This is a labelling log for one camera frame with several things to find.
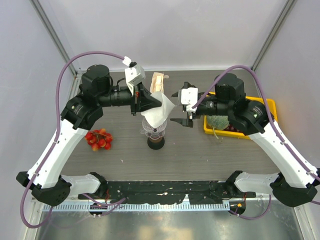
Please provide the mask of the white paper coffee filter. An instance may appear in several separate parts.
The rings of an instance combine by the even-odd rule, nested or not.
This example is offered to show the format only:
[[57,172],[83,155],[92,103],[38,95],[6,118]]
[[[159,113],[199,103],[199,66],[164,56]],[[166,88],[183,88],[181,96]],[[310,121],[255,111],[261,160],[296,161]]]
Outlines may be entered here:
[[174,109],[175,104],[173,104],[161,91],[153,92],[151,96],[160,101],[161,106],[143,111],[140,114],[144,116],[151,127],[158,128],[167,120],[171,111]]

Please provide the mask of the clear plastic coffee dripper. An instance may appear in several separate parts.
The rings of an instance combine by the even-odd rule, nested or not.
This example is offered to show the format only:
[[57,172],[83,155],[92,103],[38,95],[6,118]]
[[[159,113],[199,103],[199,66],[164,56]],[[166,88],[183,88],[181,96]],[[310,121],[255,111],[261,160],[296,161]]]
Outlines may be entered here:
[[166,127],[167,127],[167,121],[165,121],[162,125],[158,127],[152,127],[144,118],[142,120],[142,128],[140,130],[140,133],[142,135],[146,135],[148,138],[157,140],[165,135]]

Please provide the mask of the black base glass carafe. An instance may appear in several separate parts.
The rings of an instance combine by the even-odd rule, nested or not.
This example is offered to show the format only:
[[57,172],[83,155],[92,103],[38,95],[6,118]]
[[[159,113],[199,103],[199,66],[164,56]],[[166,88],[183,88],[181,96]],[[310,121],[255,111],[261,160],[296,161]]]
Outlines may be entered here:
[[165,145],[164,134],[161,133],[146,133],[147,145],[152,150],[160,150]]

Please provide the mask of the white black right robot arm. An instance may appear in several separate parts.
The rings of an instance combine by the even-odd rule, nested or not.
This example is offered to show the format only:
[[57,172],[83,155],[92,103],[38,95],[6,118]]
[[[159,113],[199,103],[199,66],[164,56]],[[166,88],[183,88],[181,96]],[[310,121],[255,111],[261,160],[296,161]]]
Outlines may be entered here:
[[227,193],[232,197],[246,192],[272,195],[288,207],[312,202],[318,193],[320,170],[301,157],[285,137],[267,103],[246,97],[241,79],[233,73],[215,79],[214,93],[199,93],[186,81],[172,94],[187,113],[185,119],[175,118],[174,122],[191,128],[201,116],[227,117],[229,124],[254,141],[279,169],[273,174],[235,171],[226,180]]

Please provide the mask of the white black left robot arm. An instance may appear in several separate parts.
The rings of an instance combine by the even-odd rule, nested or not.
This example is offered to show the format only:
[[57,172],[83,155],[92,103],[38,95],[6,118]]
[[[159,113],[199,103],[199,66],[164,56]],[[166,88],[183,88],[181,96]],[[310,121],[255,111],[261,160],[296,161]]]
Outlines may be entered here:
[[102,199],[107,193],[106,179],[90,172],[66,176],[61,171],[71,153],[95,122],[103,116],[104,107],[129,106],[132,115],[161,107],[162,103],[144,87],[144,69],[136,62],[124,70],[126,86],[113,85],[105,65],[92,65],[81,76],[79,94],[71,98],[58,115],[58,127],[44,153],[29,171],[21,171],[16,180],[30,190],[34,198],[51,207],[69,196],[89,194]]

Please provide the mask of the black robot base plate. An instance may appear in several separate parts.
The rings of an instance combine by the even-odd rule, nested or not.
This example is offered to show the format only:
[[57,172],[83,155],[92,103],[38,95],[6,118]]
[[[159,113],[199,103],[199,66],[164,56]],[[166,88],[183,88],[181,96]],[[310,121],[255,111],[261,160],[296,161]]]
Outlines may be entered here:
[[226,182],[199,181],[107,181],[102,189],[89,196],[95,200],[115,203],[125,198],[125,204],[181,204],[188,197],[190,204],[220,204],[232,198],[255,198],[255,192],[241,192]]

